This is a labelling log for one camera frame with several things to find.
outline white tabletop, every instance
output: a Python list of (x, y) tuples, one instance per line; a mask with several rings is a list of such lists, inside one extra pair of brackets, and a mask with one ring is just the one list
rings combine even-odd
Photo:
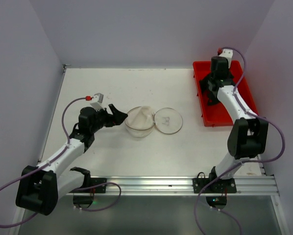
[[(208, 174), (227, 152), (231, 127), (204, 127), (192, 69), (67, 69), (50, 128), (43, 160), (65, 142), (61, 115), (73, 99), (104, 94), (103, 105), (112, 103), (122, 111), (148, 105), (170, 107), (183, 118), (174, 135), (157, 131), (136, 139), (124, 123), (95, 133), (88, 151), (73, 162), (96, 176), (196, 176)], [(87, 101), (72, 105), (65, 116), (70, 133)], [(256, 163), (245, 164), (236, 176), (261, 175)]]

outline purple cable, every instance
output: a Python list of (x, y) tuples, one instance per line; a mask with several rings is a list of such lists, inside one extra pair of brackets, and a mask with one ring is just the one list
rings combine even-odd
[[(284, 133), (282, 132), (282, 130), (281, 130), (281, 129), (280, 129), (280, 128), (279, 128), (274, 122), (272, 122), (272, 121), (266, 119), (265, 117), (261, 117), (261, 116), (258, 116), (258, 115), (255, 115), (255, 114), (253, 114), (253, 113), (248, 112), (248, 111), (246, 110), (246, 108), (242, 105), (242, 103), (240, 102), (240, 100), (239, 100), (239, 98), (238, 98), (238, 96), (237, 96), (237, 94), (236, 94), (235, 91), (236, 91), (238, 85), (241, 83), (242, 79), (244, 78), (244, 73), (245, 73), (245, 71), (246, 71), (246, 59), (245, 59), (244, 55), (243, 55), (239, 50), (237, 50), (237, 49), (235, 49), (235, 48), (233, 48), (233, 47), (223, 47), (222, 49), (225, 49), (225, 48), (226, 48), (226, 49), (231, 49), (231, 50), (236, 51), (236, 52), (242, 57), (242, 59), (243, 59), (243, 61), (244, 61), (244, 71), (243, 71), (241, 77), (239, 78), (239, 80), (238, 80), (238, 82), (237, 82), (237, 84), (235, 85), (234, 90), (233, 90), (233, 94), (234, 94), (234, 97), (235, 97), (236, 101), (238, 102), (238, 104), (240, 105), (240, 107), (242, 108), (242, 110), (243, 110), (246, 114), (248, 114), (248, 115), (250, 115), (250, 116), (252, 116), (252, 117), (255, 117), (255, 118), (259, 118), (259, 119), (265, 120), (265, 121), (267, 121), (268, 123), (270, 123), (272, 126), (274, 126), (274, 127), (276, 128), (276, 130), (279, 132), (280, 137), (281, 137), (281, 140), (282, 140), (282, 148), (281, 148), (279, 154), (278, 154), (276, 157), (272, 158), (272, 159), (268, 159), (268, 160), (245, 160), (245, 161), (242, 161), (242, 162), (240, 162), (240, 163), (238, 163), (238, 164), (232, 166), (231, 168), (227, 169), (223, 174), (219, 175), (217, 178), (215, 178), (214, 180), (212, 180), (211, 182), (209, 182), (206, 186), (204, 186), (204, 187), (201, 189), (201, 191), (199, 192), (199, 194), (198, 194), (198, 196), (197, 196), (197, 198), (196, 198), (196, 201), (195, 201), (194, 215), (195, 215), (195, 222), (196, 222), (197, 226), (199, 227), (200, 231), (201, 231), (204, 235), (206, 235), (206, 233), (205, 233), (205, 231), (203, 230), (202, 226), (200, 225), (199, 220), (198, 220), (198, 217), (197, 217), (197, 213), (196, 213), (196, 208), (197, 208), (197, 204), (198, 204), (198, 201), (199, 201), (200, 195), (201, 195), (201, 194), (202, 194), (202, 193), (203, 193), (203, 192), (204, 192), (204, 191), (205, 191), (210, 185), (212, 185), (212, 184), (215, 183), (217, 180), (219, 180), (223, 175), (227, 174), (228, 172), (232, 171), (233, 169), (239, 167), (240, 165), (242, 165), (242, 164), (244, 164), (244, 163), (270, 163), (270, 162), (276, 161), (277, 159), (279, 159), (279, 158), (283, 155), (283, 153), (284, 153), (284, 151), (285, 151), (285, 146), (286, 146), (286, 144), (285, 144), (286, 142), (285, 142), (285, 136), (284, 136)], [(224, 213), (224, 214), (230, 216), (230, 217), (231, 217), (231, 218), (237, 223), (237, 225), (239, 226), (240, 235), (242, 235), (242, 234), (243, 234), (243, 230), (242, 230), (242, 226), (241, 226), (240, 222), (239, 222), (234, 216), (232, 216), (230, 213), (228, 213), (228, 212), (226, 212), (226, 211), (223, 211), (223, 210), (220, 210), (220, 211), (221, 211), (222, 213)]]
[(121, 197), (121, 194), (122, 194), (122, 189), (118, 184), (113, 183), (113, 182), (107, 182), (107, 183), (103, 183), (103, 184), (99, 184), (99, 185), (95, 185), (95, 186), (91, 186), (91, 187), (87, 187), (87, 188), (76, 188), (75, 190), (83, 191), (83, 190), (93, 189), (93, 188), (97, 188), (97, 187), (104, 186), (104, 185), (115, 185), (115, 186), (117, 186), (119, 188), (119, 194), (118, 194), (118, 197), (116, 198), (116, 200), (113, 203), (111, 203), (110, 205), (108, 205), (106, 207), (103, 207), (103, 208), (99, 208), (99, 209), (81, 208), (83, 211), (86, 211), (86, 212), (99, 212), (99, 211), (106, 210), (106, 209), (112, 207), (113, 205), (115, 205), (116, 203), (118, 203), (118, 201), (119, 201), (119, 199)]
[[(63, 130), (64, 130), (64, 133), (65, 133), (65, 135), (66, 135), (66, 138), (67, 138), (67, 144), (69, 144), (70, 143), (70, 139), (69, 139), (69, 135), (68, 135), (68, 132), (67, 132), (67, 130), (66, 130), (66, 128), (65, 128), (65, 125), (64, 125), (64, 116), (65, 116), (65, 113), (66, 113), (66, 111), (67, 111), (67, 109), (69, 108), (69, 106), (71, 106), (73, 103), (75, 103), (76, 101), (78, 101), (78, 100), (83, 100), (83, 99), (85, 99), (85, 97), (83, 97), (83, 98), (78, 98), (78, 99), (74, 99), (72, 102), (70, 102), (67, 106), (66, 106), (66, 108), (64, 109), (64, 111), (63, 111), (63, 114), (62, 114), (62, 127), (63, 127)], [(51, 160), (49, 163), (53, 163), (53, 162), (55, 162), (58, 158), (60, 158), (64, 153), (65, 153), (65, 151), (67, 150), (67, 148), (68, 148), (68, 145), (66, 145), (65, 147), (64, 147), (64, 149), (53, 159), (53, 160)], [(28, 174), (26, 174), (26, 175), (23, 175), (23, 176), (21, 176), (21, 177), (19, 177), (19, 178), (17, 178), (17, 179), (14, 179), (14, 180), (12, 180), (12, 181), (10, 181), (9, 183), (7, 183), (7, 184), (5, 184), (5, 185), (3, 185), (2, 187), (0, 187), (0, 191), (2, 191), (4, 188), (6, 188), (6, 187), (8, 187), (8, 186), (10, 186), (10, 185), (12, 185), (13, 183), (15, 183), (15, 182), (17, 182), (17, 181), (20, 181), (20, 180), (22, 180), (22, 179), (24, 179), (24, 178), (26, 178), (26, 177), (28, 177), (28, 176), (30, 176), (30, 175), (33, 175), (33, 174), (35, 174), (36, 172), (38, 172), (38, 171), (40, 171), (40, 170), (43, 170), (45, 167), (47, 167), (49, 164), (48, 163), (46, 163), (45, 165), (43, 165), (43, 166), (41, 166), (40, 168), (38, 168), (38, 169), (35, 169), (34, 171), (32, 171), (32, 172), (30, 172), (30, 173), (28, 173)], [(16, 227), (16, 226), (18, 226), (18, 225), (21, 225), (21, 224), (24, 224), (25, 222), (28, 222), (30, 219), (32, 219), (33, 217), (35, 217), (37, 215), (37, 213), (34, 213), (33, 215), (31, 215), (30, 217), (28, 217), (27, 219), (25, 219), (25, 220), (23, 220), (23, 221), (21, 221), (21, 222), (18, 222), (18, 223), (15, 223), (15, 224), (8, 224), (8, 225), (2, 225), (2, 224), (0, 224), (0, 228), (2, 228), (2, 229), (8, 229), (8, 228), (12, 228), (12, 227)]]

